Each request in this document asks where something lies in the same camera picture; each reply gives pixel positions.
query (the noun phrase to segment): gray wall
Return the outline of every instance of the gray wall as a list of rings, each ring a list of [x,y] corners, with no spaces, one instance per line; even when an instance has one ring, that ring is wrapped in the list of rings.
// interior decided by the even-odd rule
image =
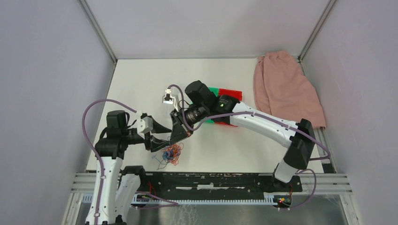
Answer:
[[[119,59],[299,55],[328,0],[88,0]]]
[[[338,1],[304,60],[366,225],[397,224],[398,1]]]
[[[89,152],[85,107],[106,96],[113,64],[77,0],[2,1],[1,224],[60,224]],[[87,121],[93,137],[101,107]]]

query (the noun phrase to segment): white tabletop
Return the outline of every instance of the white tabletop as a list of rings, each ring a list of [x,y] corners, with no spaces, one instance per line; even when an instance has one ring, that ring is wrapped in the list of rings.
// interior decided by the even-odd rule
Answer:
[[[184,90],[191,82],[201,80],[208,87],[240,90],[243,102],[255,107],[253,73],[256,62],[257,59],[118,60],[108,98],[148,113],[160,124],[171,128],[169,112],[173,108],[162,102],[164,90],[170,84],[177,84]],[[106,114],[113,110],[123,110],[123,107],[110,102],[105,104],[95,142],[106,127]],[[138,115],[130,114],[130,121],[138,118]],[[168,137],[167,134],[154,135],[163,139]],[[287,150],[251,130],[206,123],[182,142],[184,149],[179,164],[168,164],[160,171],[270,173]],[[156,171],[159,162],[152,158],[153,155],[161,159],[161,151],[151,153],[143,144],[129,146],[122,168],[143,165],[146,171]],[[312,157],[318,156],[315,147]],[[87,169],[95,168],[96,159],[91,153]],[[308,168],[323,172],[320,161],[310,162]]]

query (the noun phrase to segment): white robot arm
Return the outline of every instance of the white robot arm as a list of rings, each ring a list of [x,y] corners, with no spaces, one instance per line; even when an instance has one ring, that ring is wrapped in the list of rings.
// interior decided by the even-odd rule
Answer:
[[[147,150],[158,151],[190,137],[193,131],[200,126],[193,128],[193,125],[205,117],[216,122],[250,129],[277,141],[288,149],[273,173],[272,185],[283,186],[290,182],[298,170],[307,168],[314,148],[314,142],[310,140],[314,137],[311,122],[305,119],[302,119],[299,123],[283,120],[253,109],[233,97],[224,95],[216,97],[200,81],[188,85],[185,93],[192,101],[192,104],[186,110],[183,110],[184,107],[178,108],[177,98],[172,96],[171,87],[166,89],[163,97],[164,103],[173,104],[176,108],[170,113],[173,123],[172,130],[158,124],[145,113],[141,115],[141,119],[138,121],[139,129],[127,126],[128,119],[126,119],[124,111],[108,113],[107,128],[104,129],[107,137],[103,138],[104,134],[102,134],[95,145],[102,162],[97,160],[94,198],[86,218],[86,225],[126,224],[124,221],[126,221],[130,203],[142,184],[139,175],[145,173],[142,167],[127,166],[118,188],[117,180],[124,151],[129,144],[144,143]],[[151,135],[151,133],[169,132],[171,132],[171,135],[167,141],[156,139]],[[101,163],[103,163],[103,176],[100,173]]]

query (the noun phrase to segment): colorful wire bundle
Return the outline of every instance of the colorful wire bundle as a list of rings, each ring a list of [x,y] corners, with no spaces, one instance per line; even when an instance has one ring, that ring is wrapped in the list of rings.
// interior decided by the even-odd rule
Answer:
[[[183,143],[172,144],[162,149],[162,161],[158,160],[156,155],[152,156],[152,158],[156,159],[159,162],[158,170],[166,168],[167,164],[172,163],[173,165],[178,164],[178,158],[181,155],[181,150],[184,148]]]
[[[178,158],[181,155],[181,150],[184,148],[183,143],[172,144],[164,149],[162,149],[162,158],[166,163],[172,163],[173,165],[178,164]]]

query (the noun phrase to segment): pink towel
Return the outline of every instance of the pink towel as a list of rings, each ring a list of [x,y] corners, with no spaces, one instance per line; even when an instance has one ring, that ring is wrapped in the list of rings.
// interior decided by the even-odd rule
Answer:
[[[304,118],[314,128],[326,127],[315,88],[286,51],[259,57],[254,71],[254,98],[262,112],[297,122]]]

